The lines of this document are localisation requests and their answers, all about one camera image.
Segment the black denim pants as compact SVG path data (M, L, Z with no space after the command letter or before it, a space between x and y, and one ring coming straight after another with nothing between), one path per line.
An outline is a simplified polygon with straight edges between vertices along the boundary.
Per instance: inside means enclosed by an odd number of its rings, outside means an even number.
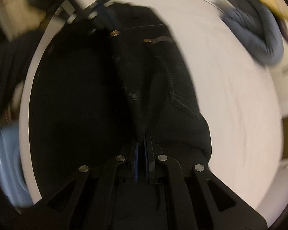
M29 138L42 193L82 165L109 164L145 134L184 165L211 158L208 124L166 24L148 7L109 11L118 35L98 19L66 25L35 74Z

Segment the white bed sheet mattress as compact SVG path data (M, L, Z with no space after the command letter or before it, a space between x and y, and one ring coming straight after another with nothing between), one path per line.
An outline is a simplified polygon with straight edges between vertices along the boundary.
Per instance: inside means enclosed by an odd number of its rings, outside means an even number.
M227 0L61 0L31 60L20 110L24 178L33 201L41 195L33 173L29 138L31 90L38 66L64 26L98 19L118 35L109 6L148 7L166 24L188 68L200 113L210 132L208 168L256 210L281 153L281 113L270 73L252 58L221 16ZM144 228L169 229L164 190L147 177L144 153Z

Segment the blue-grey folded duvet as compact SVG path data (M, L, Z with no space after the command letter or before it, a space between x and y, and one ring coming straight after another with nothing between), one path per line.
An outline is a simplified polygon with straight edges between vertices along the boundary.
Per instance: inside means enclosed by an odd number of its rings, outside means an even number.
M222 14L223 23L257 62L278 64L284 44L272 12L259 0L235 0L234 5Z

